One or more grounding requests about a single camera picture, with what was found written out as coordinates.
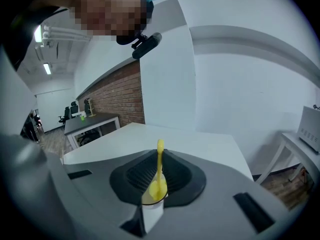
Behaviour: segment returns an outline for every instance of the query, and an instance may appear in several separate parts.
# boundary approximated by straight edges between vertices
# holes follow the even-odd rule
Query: ceiling light
[[[46,72],[48,75],[51,75],[50,68],[49,68],[49,64],[46,63],[46,64],[43,64],[43,66],[44,66],[45,72]]]
[[[34,32],[34,39],[37,43],[41,43],[42,42],[42,35],[41,35],[41,25],[39,25],[35,32]]]

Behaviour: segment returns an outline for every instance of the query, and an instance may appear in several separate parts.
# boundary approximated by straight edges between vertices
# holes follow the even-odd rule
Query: white counter
[[[223,164],[251,180],[247,162],[234,138],[226,134],[184,131],[139,123],[130,123],[64,155],[64,164],[80,164],[118,158],[157,148],[164,148]]]

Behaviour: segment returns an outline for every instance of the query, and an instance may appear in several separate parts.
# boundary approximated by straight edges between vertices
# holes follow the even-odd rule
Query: white table
[[[157,148],[158,139],[164,148],[234,168],[253,180],[247,162],[234,138],[226,134],[184,131],[130,123],[98,138],[63,157],[64,164],[80,164],[127,156]]]
[[[67,136],[72,148],[75,150],[79,148],[77,135],[97,128],[100,137],[102,137],[101,126],[114,122],[115,128],[119,129],[119,118],[117,114],[97,113],[95,116],[87,116],[83,121],[80,117],[69,119],[65,122],[64,135]]]
[[[271,163],[267,166],[256,182],[261,184],[265,180],[276,165],[285,147],[289,149],[301,162],[294,174],[290,177],[290,180],[292,181],[298,175],[302,167],[305,167],[313,182],[317,184],[320,177],[320,154],[317,154],[316,151],[303,142],[295,132],[281,134],[281,144],[277,152],[275,153]]]

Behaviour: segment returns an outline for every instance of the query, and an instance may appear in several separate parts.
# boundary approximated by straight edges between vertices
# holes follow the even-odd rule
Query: office chair
[[[71,102],[70,111],[71,111],[71,118],[75,118],[75,116],[72,116],[72,114],[78,113],[79,111],[79,107],[75,101]]]
[[[61,118],[62,115],[59,115],[59,116],[58,116],[58,118],[60,118],[59,123],[63,123],[64,125],[66,124],[66,121],[70,119],[70,118],[69,118],[69,112],[70,112],[70,109],[69,109],[68,106],[66,106],[65,109],[64,109],[64,116],[63,116],[63,118]]]

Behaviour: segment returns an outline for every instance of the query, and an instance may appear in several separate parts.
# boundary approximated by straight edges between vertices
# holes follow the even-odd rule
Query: red brick wall
[[[132,122],[144,124],[140,62],[123,66],[83,93],[78,99],[79,111],[85,110],[87,98],[92,101],[95,112],[118,114],[121,127]]]

